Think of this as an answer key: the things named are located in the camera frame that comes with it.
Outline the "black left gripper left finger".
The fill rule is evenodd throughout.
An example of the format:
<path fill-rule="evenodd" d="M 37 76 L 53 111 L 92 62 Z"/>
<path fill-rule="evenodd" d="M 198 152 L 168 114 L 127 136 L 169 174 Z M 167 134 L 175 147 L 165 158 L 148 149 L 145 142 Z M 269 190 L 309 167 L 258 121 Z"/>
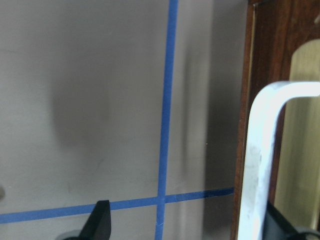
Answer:
<path fill-rule="evenodd" d="M 96 203 L 83 226 L 78 240 L 109 240 L 111 236 L 111 209 L 108 200 Z"/>

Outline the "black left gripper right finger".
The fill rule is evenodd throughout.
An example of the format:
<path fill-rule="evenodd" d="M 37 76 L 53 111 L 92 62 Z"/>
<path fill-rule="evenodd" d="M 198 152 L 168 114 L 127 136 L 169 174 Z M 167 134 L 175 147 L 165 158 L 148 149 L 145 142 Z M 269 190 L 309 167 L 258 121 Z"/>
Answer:
<path fill-rule="evenodd" d="M 263 225 L 263 240 L 303 240 L 304 235 L 268 201 Z"/>

